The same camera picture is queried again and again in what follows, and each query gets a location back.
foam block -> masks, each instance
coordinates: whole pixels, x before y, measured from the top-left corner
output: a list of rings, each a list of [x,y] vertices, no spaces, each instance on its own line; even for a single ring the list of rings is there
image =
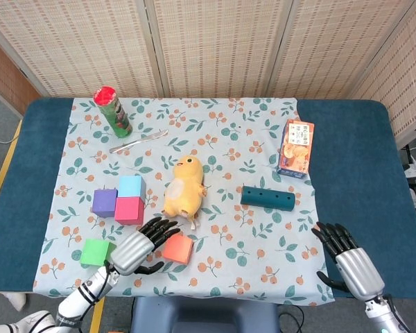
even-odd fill
[[[119,197],[139,196],[143,202],[146,197],[146,185],[141,176],[121,176],[119,178]]]
[[[116,189],[96,189],[92,201],[92,212],[99,217],[114,216],[116,210]]]
[[[116,246],[110,241],[101,239],[87,239],[83,247],[80,263],[86,265],[103,266],[104,261]]]
[[[142,225],[144,223],[145,204],[140,197],[116,199],[116,214],[114,218],[124,225]]]
[[[193,248],[193,240],[187,236],[174,234],[165,242],[162,256],[165,259],[187,265]]]

stuffed chick toy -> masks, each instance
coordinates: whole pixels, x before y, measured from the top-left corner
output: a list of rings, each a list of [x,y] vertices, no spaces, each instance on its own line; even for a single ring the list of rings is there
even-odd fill
[[[207,190],[202,185],[202,163],[188,155],[177,162],[173,172],[174,179],[165,191],[162,214],[166,217],[183,216],[191,222],[191,230],[195,230],[194,214],[202,204],[202,197],[207,196]]]

yellow tape line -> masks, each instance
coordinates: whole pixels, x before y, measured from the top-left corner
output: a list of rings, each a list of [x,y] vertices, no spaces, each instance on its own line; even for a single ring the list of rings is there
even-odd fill
[[[89,333],[98,333],[100,329],[100,322],[102,321],[103,305],[105,304],[105,298],[102,298],[100,302],[94,307],[94,313],[92,314],[91,328]]]
[[[15,130],[13,139],[15,139],[19,135],[20,128],[21,128],[21,121],[19,122],[19,124],[17,126],[17,129]],[[11,163],[12,156],[14,155],[14,150],[15,150],[15,146],[17,145],[17,141],[19,141],[19,140],[16,139],[13,142],[11,142],[11,144],[9,146],[9,149],[8,149],[8,152],[6,153],[5,160],[3,161],[3,164],[1,165],[1,169],[0,169],[0,189],[1,189],[1,186],[3,185],[3,181],[5,180],[6,173],[8,172],[9,164]]]

orange cube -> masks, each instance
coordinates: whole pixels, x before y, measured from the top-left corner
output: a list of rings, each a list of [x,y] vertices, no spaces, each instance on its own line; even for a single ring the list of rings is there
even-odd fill
[[[165,259],[187,265],[192,248],[193,240],[191,238],[174,234],[166,241],[162,256]]]

butter knife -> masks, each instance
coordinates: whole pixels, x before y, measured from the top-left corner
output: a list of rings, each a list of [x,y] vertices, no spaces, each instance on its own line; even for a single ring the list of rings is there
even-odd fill
[[[110,153],[111,154],[117,153],[118,151],[122,151],[123,149],[129,149],[129,148],[131,148],[132,146],[134,146],[136,144],[140,144],[142,142],[151,141],[151,140],[157,139],[159,137],[163,137],[164,135],[167,135],[167,134],[168,134],[168,130],[161,130],[160,132],[147,135],[147,136],[142,137],[141,139],[135,140],[133,142],[129,142],[127,144],[122,144],[121,146],[117,146],[117,147],[111,148],[110,149]]]

